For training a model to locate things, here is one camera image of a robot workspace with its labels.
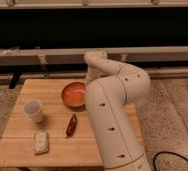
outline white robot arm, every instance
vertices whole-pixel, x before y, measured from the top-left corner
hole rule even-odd
[[[89,66],[86,108],[105,170],[150,171],[123,108],[148,93],[148,74],[136,66],[109,60],[101,51],[87,52],[85,62]],[[99,78],[101,72],[111,76]]]

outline orange bowl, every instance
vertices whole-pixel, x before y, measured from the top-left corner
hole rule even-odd
[[[62,100],[69,107],[82,107],[85,104],[85,84],[73,82],[65,86]]]

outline tabletop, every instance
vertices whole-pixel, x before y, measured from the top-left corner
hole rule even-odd
[[[28,79],[25,81],[0,140],[0,167],[94,167],[102,166],[98,147],[87,112],[75,111],[63,104],[61,92],[74,81],[83,79]],[[44,120],[35,124],[22,113],[24,103],[39,99]],[[125,111],[135,134],[142,144],[142,135],[134,104]],[[66,128],[76,114],[78,125],[71,138]],[[35,156],[34,133],[49,133],[49,153]]]

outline floor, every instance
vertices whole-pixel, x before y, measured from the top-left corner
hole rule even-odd
[[[0,136],[22,85],[9,90],[0,85]],[[188,78],[152,80],[150,93],[136,103],[148,160],[159,151],[172,151],[188,158]],[[159,171],[188,171],[188,163],[171,155],[156,160]],[[63,169],[33,169],[35,171]],[[102,171],[101,168],[83,169]],[[17,169],[0,169],[17,171]]]

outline cup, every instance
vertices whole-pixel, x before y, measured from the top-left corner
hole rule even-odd
[[[23,106],[23,113],[35,123],[43,120],[42,102],[40,100],[29,100]]]

